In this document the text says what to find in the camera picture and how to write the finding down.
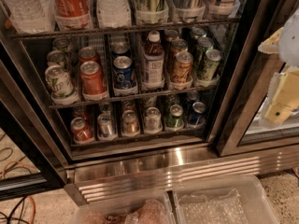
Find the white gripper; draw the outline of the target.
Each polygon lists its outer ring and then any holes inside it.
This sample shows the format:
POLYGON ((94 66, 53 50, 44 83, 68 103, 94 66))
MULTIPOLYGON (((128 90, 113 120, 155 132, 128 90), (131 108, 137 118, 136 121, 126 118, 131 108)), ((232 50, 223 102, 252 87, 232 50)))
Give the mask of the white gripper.
POLYGON ((290 66, 285 72, 275 73, 270 81, 267 98, 263 103, 259 124, 277 127, 283 124, 299 107, 299 8, 264 42, 258 51, 279 54, 281 61, 290 66))

